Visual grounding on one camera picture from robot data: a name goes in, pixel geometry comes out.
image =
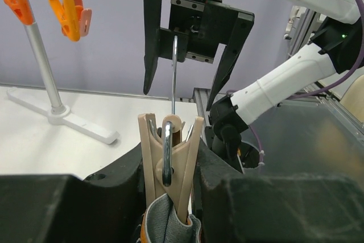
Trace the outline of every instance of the stand base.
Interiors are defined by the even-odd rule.
[[[46,103],[39,101],[18,88],[10,88],[7,91],[7,96],[10,101],[46,116],[52,125],[66,125],[107,145],[113,143],[120,136],[117,131],[100,127],[73,114],[68,106],[65,106],[66,111],[64,113],[53,114],[52,109],[49,109]]]

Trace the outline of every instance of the gray wall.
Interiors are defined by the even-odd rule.
[[[78,43],[63,37],[48,0],[30,0],[59,88],[142,94],[144,79],[143,0],[84,0],[93,9],[89,36]],[[284,61],[283,40],[292,5],[285,0],[225,0],[254,12],[255,26],[226,89],[249,85]],[[169,0],[163,0],[162,26],[168,26]],[[0,83],[42,86],[31,48],[18,22],[0,3]],[[210,88],[218,62],[187,60],[177,70],[177,95]],[[171,62],[160,60],[150,92],[169,96]]]

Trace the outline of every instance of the beige chair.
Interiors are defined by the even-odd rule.
[[[364,75],[353,82],[340,104],[356,119],[364,123]]]

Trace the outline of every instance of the metal pole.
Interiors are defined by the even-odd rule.
[[[52,113],[53,114],[61,114],[66,111],[66,107],[62,104],[61,98],[59,96],[55,80],[53,78],[52,69],[49,64],[48,56],[46,53],[46,49],[44,48],[44,43],[42,40],[42,36],[40,35],[40,31],[38,28],[38,24],[35,21],[33,11],[32,16],[34,22],[32,25],[26,26],[24,25],[25,31],[27,33],[30,46],[32,47],[34,57],[38,63],[40,74],[43,79],[43,83],[45,89],[48,93],[49,100],[52,105]]]
[[[175,36],[173,41],[173,76],[172,76],[172,114],[176,114],[176,75],[177,75],[177,44],[178,37]]]

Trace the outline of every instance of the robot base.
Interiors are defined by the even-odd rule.
[[[66,110],[63,113],[54,114],[46,103],[18,88],[10,88],[7,91],[7,96],[10,101],[46,116],[51,125],[66,125],[107,145],[113,143],[120,136],[117,131],[100,127],[73,114],[68,106],[65,106]]]

